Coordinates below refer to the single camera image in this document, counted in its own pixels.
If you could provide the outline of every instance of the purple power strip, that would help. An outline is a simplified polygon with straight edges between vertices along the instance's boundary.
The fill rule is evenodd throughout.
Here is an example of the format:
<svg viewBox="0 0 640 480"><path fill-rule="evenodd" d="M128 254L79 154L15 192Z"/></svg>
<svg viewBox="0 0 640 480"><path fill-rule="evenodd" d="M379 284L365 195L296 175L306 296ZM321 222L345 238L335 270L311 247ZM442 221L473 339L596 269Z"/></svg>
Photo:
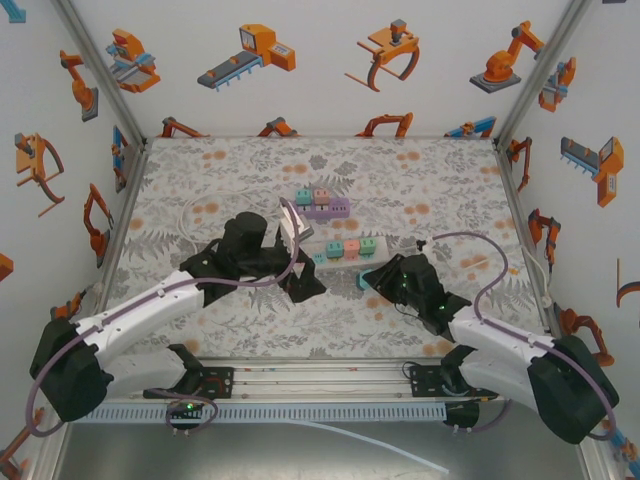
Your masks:
<svg viewBox="0 0 640 480"><path fill-rule="evenodd" d="M296 204L298 215L304 215L309 220L331 220L332 218L349 218L351 204L348 198L331 198L329 205Z"/></svg>

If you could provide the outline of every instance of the orange dot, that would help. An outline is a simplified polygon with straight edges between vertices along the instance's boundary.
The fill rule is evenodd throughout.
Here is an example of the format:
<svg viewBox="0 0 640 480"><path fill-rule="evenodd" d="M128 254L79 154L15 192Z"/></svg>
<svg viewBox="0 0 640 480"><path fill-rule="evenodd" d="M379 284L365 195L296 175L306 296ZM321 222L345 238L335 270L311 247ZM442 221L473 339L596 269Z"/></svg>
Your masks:
<svg viewBox="0 0 640 480"><path fill-rule="evenodd" d="M489 262L487 261L487 257L485 255L475 255L471 260L471 263L479 270L486 270L487 268L489 268Z"/></svg>
<svg viewBox="0 0 640 480"><path fill-rule="evenodd" d="M418 205L416 205L416 212L418 212L420 215L426 215L430 210L431 209L429 208L429 205L426 205L424 203L419 203Z"/></svg>
<svg viewBox="0 0 640 480"><path fill-rule="evenodd" d="M190 338L189 340L185 340L184 346L191 353L198 353L198 350L200 350L200 342L197 341L195 338Z"/></svg>
<svg viewBox="0 0 640 480"><path fill-rule="evenodd" d="M436 354L436 347L433 345L423 345L422 353L427 357L433 357Z"/></svg>
<svg viewBox="0 0 640 480"><path fill-rule="evenodd" d="M440 340L436 343L436 350L440 355L446 355L451 350L453 350L453 344L448 342L447 340Z"/></svg>
<svg viewBox="0 0 640 480"><path fill-rule="evenodd" d="M131 220L131 223L129 223L129 228L131 230L140 230L143 224L144 220L142 220L141 218L134 218L133 220Z"/></svg>
<svg viewBox="0 0 640 480"><path fill-rule="evenodd" d="M218 206L217 203L211 202L211 203L207 203L204 206L204 209L207 213L216 213L218 210L220 210L220 207Z"/></svg>
<svg viewBox="0 0 640 480"><path fill-rule="evenodd" d="M358 221L353 218L347 218L347 220L344 222L344 227L347 230L351 230L352 232L357 230L359 226L360 224L358 223Z"/></svg>

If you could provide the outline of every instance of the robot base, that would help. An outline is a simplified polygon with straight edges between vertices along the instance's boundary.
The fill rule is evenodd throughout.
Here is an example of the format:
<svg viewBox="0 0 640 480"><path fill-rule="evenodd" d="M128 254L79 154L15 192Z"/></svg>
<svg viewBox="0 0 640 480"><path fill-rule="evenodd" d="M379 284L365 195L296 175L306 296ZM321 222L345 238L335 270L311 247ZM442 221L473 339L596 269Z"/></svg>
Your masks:
<svg viewBox="0 0 640 480"><path fill-rule="evenodd" d="M480 90L487 93L493 93L493 92L497 92L498 90L503 90L507 87L515 85L516 83L520 83L521 80L522 79L519 76L517 76L515 73L511 75L509 80L505 80L504 82L499 82L499 83L487 82L484 79L484 73L479 73L478 75L475 75L469 79L469 81L472 84L474 84Z"/></svg>
<svg viewBox="0 0 640 480"><path fill-rule="evenodd" d="M91 93L93 93L93 105L89 110L82 109L83 122L88 122L98 116L98 89L92 88Z"/></svg>

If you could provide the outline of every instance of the gray floral pattern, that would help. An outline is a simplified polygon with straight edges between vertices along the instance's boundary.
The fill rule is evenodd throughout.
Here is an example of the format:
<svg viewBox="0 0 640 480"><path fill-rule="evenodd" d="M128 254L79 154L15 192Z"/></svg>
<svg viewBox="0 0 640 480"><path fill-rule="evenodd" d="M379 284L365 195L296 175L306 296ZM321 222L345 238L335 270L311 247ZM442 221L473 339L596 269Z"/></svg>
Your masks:
<svg viewBox="0 0 640 480"><path fill-rule="evenodd" d="M481 307L541 331L493 148L483 140L156 139L109 305L162 280L220 237L225 222L241 211L267 217L271 241L276 197L293 199L303 187L326 188L351 201L349 219L313 222L310 241L384 235L393 253L411 254L416 240L454 230L495 239L510 270ZM180 235L178 220L187 202L204 195L185 211L190 242ZM430 261L449 290L472 299L500 271L500 258L480 240L446 240L436 242ZM182 342L202 356L328 358L438 356L451 348L372 290L358 290L357 273L319 272L327 292L298 305L277 287L239 289L132 350Z"/></svg>

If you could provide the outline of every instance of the small cube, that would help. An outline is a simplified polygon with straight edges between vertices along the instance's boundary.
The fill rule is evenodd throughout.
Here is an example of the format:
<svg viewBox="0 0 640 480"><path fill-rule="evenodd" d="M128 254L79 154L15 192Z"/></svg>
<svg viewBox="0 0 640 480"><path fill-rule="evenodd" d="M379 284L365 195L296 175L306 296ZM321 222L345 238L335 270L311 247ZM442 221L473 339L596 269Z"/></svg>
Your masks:
<svg viewBox="0 0 640 480"><path fill-rule="evenodd" d="M313 203L316 205L329 205L330 197L329 190L326 188L316 188L313 191Z"/></svg>
<svg viewBox="0 0 640 480"><path fill-rule="evenodd" d="M342 258L344 245L340 241L327 243L327 258Z"/></svg>
<svg viewBox="0 0 640 480"><path fill-rule="evenodd" d="M316 265L323 265L327 263L327 256L324 253L314 253L312 260Z"/></svg>
<svg viewBox="0 0 640 480"><path fill-rule="evenodd" d="M344 258L346 260L357 260L360 253L359 240L347 240L344 242Z"/></svg>
<svg viewBox="0 0 640 480"><path fill-rule="evenodd" d="M311 190L308 188L303 188L302 190L296 191L296 204L304 207L306 205L311 205Z"/></svg>
<svg viewBox="0 0 640 480"><path fill-rule="evenodd" d="M376 253L376 239L361 238L360 239L360 255L373 255L374 253Z"/></svg>

